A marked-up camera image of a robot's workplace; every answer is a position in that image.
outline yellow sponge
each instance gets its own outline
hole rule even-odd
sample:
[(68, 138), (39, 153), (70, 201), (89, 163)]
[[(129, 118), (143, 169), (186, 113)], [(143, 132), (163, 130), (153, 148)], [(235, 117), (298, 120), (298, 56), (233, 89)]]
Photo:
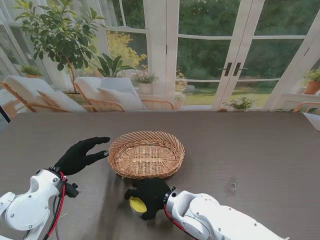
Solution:
[(145, 213), (147, 211), (147, 207), (144, 202), (138, 197), (130, 197), (130, 206), (137, 213)]

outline dark tabletop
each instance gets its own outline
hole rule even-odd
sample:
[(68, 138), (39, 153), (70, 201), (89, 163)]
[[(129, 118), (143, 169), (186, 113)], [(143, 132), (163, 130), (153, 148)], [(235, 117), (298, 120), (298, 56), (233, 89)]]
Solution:
[[(320, 132), (299, 113), (21, 113), (0, 134), (0, 195), (27, 192), (29, 178), (79, 140), (111, 138), (93, 153), (134, 131), (171, 133), (184, 145), (181, 168), (166, 179), (170, 187), (207, 193), (283, 238), (319, 239)], [(226, 196), (230, 177), (238, 185), (235, 195)], [(64, 201), (62, 240), (190, 239), (162, 211), (148, 222), (134, 215), (123, 199), (130, 180), (118, 177), (107, 159), (68, 179), (81, 193)], [(1, 234), (23, 236), (3, 226)]]

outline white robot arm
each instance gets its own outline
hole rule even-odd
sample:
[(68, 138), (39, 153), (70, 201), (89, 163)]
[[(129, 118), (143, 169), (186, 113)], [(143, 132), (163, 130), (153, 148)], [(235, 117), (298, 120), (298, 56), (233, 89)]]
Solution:
[(174, 189), (167, 198), (166, 214), (198, 240), (288, 240), (281, 238), (253, 218), (212, 196)]
[[(0, 220), (18, 231), (30, 231), (26, 240), (37, 240), (49, 215), (49, 198), (58, 196), (62, 181), (58, 174), (42, 169), (30, 178), (28, 192), (15, 195), (7, 192), (0, 197)], [(0, 240), (10, 240), (0, 236)]]

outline red cable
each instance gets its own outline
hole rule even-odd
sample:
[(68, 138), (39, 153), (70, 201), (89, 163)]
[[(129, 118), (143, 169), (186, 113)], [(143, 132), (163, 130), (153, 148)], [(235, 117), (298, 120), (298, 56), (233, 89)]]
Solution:
[(64, 200), (65, 200), (65, 190), (66, 190), (66, 186), (65, 186), (65, 175), (62, 173), (62, 171), (60, 172), (61, 176), (62, 176), (62, 197), (61, 197), (61, 204), (60, 204), (60, 207), (59, 207), (59, 211), (58, 211), (58, 214), (56, 216), (56, 219), (55, 219), (55, 222), (54, 222), (54, 225), (51, 229), (51, 231), (49, 232), (48, 236), (51, 235), (51, 233), (53, 232), (53, 230), (55, 229), (57, 223), (58, 223), (58, 220), (59, 220), (59, 216), (60, 216), (60, 213), (61, 213), (61, 210), (62, 210), (62, 206), (64, 204)]
[(197, 238), (195, 238), (194, 236), (192, 236), (190, 233), (188, 233), (179, 223), (177, 223), (168, 213), (167, 211), (167, 205), (164, 205), (164, 214), (167, 216), (167, 218), (174, 224), (176, 225), (180, 230), (182, 230), (183, 232), (185, 232), (186, 234), (188, 234), (190, 237), (192, 237), (195, 240), (198, 240)]
[(186, 232), (186, 230), (179, 224), (177, 223), (173, 218), (170, 217), (168, 211), (167, 211), (167, 205), (164, 205), (164, 213), (165, 215), (172, 221), (174, 225), (176, 225), (178, 228), (180, 228), (182, 231)]

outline white cushion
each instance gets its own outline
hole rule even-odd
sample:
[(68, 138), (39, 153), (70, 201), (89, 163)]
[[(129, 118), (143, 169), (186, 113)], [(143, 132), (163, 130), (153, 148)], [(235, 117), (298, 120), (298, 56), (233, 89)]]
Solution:
[[(22, 76), (7, 76), (4, 82), (20, 95), (29, 104), (49, 104), (40, 96), (38, 90), (43, 93), (54, 93), (55, 91), (40, 78), (27, 78)], [(43, 107), (33, 107), (37, 112), (54, 112)]]
[(315, 129), (320, 131), (320, 116), (311, 114), (311, 113), (303, 113), (305, 117), (310, 121), (310, 123), (314, 126)]
[(140, 98), (136, 98), (136, 96), (130, 92), (120, 92), (103, 87), (98, 87), (97, 90), (101, 93), (105, 101), (121, 104), (126, 111), (144, 109)]
[(80, 106), (78, 103), (76, 103), (74, 100), (72, 100), (70, 97), (68, 97), (61, 91), (56, 91), (53, 93), (52, 92), (44, 93), (44, 92), (38, 91), (38, 93), (52, 107), (60, 108), (72, 113), (74, 112), (87, 113), (87, 111), (82, 106)]
[(140, 99), (131, 80), (127, 77), (78, 77), (75, 81), (87, 99), (103, 101), (103, 96), (101, 96), (98, 88), (131, 93), (137, 99)]

